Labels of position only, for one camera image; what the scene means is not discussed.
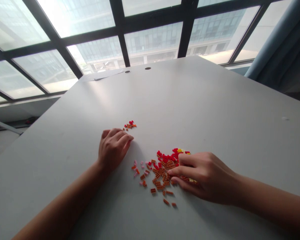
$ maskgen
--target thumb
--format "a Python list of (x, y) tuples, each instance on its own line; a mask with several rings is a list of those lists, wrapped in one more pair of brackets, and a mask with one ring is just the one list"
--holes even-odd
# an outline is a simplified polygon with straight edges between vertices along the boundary
[(126, 153), (127, 153), (128, 149), (129, 149), (130, 145), (131, 145), (131, 140), (129, 140), (129, 141), (126, 143), (126, 145), (123, 147), (123, 150), (122, 150), (123, 157), (126, 155)]
[(204, 196), (205, 196), (204, 190), (200, 189), (198, 186), (195, 186), (191, 183), (183, 181), (182, 179), (180, 179), (178, 177), (173, 177), (171, 180), (174, 182), (177, 182), (184, 191), (189, 192), (189, 193), (197, 196), (198, 198), (202, 198), (202, 199), (204, 198)]

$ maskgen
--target pile of bricks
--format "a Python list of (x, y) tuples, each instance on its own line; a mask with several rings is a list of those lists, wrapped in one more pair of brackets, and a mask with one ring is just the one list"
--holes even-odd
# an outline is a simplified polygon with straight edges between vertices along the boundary
[[(190, 152), (184, 151), (182, 149), (179, 148), (174, 148), (172, 150), (173, 154), (169, 155), (164, 155), (162, 154), (160, 151), (157, 152), (157, 157), (158, 157), (158, 165), (156, 160), (151, 160), (150, 162), (146, 162), (146, 166), (148, 170), (152, 170), (153, 173), (155, 174), (155, 178), (152, 180), (153, 184), (155, 185), (155, 188), (151, 188), (150, 192), (151, 194), (156, 194), (156, 191), (161, 191), (162, 190), (162, 194), (165, 197), (166, 194), (169, 195), (173, 195), (173, 192), (170, 191), (165, 191), (165, 187), (166, 186), (170, 186), (176, 184), (174, 181), (171, 181), (171, 176), (167, 173), (167, 171), (169, 169), (175, 168), (179, 166), (179, 157), (178, 155), (180, 153), (186, 153), (186, 154), (190, 154)], [(138, 169), (137, 169), (137, 162), (134, 162), (134, 166), (132, 167), (133, 170), (136, 171), (135, 176), (137, 174), (140, 174)], [(140, 185), (143, 185), (144, 187), (147, 187), (146, 181), (144, 180), (146, 178), (146, 176), (148, 176), (148, 174), (150, 174), (150, 172), (148, 170), (145, 170), (144, 174), (141, 175), (140, 179), (143, 180), (143, 182), (140, 182)], [(197, 183), (195, 180), (189, 179), (185, 176), (179, 176), (182, 180), (184, 181), (189, 181), (192, 183)], [(170, 203), (166, 200), (163, 199), (163, 202), (167, 205), (170, 205)], [(173, 207), (176, 207), (177, 204), (176, 203), (171, 203), (171, 205)]]

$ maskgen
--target blue curtain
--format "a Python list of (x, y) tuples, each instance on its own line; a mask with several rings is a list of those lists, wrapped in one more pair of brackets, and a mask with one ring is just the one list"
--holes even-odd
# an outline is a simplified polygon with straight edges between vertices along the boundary
[(300, 91), (300, 0), (290, 4), (245, 76), (280, 92)]

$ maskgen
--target tabletop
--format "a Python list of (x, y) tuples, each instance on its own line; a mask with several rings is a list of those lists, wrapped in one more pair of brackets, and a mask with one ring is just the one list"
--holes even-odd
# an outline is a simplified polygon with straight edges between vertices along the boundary
[(99, 81), (112, 73), (84, 76), (0, 155), (0, 239), (12, 238), (97, 159), (104, 129), (131, 120), (135, 140), (70, 239), (287, 238), (253, 214), (178, 186), (167, 197), (177, 208), (169, 207), (150, 193), (154, 174), (145, 189), (131, 167), (158, 150), (211, 151), (240, 174), (300, 195), (300, 102), (200, 57), (125, 70)]

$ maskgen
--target wall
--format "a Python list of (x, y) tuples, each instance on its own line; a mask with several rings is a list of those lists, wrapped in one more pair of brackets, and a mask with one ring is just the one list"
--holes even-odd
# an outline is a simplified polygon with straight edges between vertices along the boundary
[[(28, 128), (20, 128), (22, 131), (26, 131)], [(7, 130), (0, 131), (0, 154), (13, 143), (19, 137), (18, 134)]]
[(28, 119), (30, 117), (40, 117), (59, 98), (60, 95), (16, 103), (1, 104), (0, 122), (12, 122)]

